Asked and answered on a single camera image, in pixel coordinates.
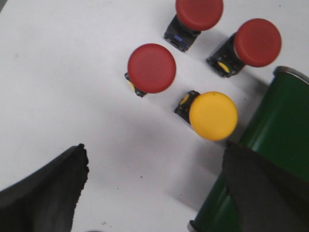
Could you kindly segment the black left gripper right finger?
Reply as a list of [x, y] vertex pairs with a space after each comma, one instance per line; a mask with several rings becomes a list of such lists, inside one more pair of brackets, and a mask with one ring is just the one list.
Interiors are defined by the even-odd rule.
[[222, 173], [244, 232], [307, 232], [309, 183], [251, 149], [227, 143]]

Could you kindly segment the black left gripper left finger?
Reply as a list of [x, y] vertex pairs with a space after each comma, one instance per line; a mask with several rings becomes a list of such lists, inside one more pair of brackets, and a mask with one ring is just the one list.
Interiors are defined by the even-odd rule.
[[69, 232], [89, 168], [84, 144], [72, 146], [0, 192], [2, 232]]

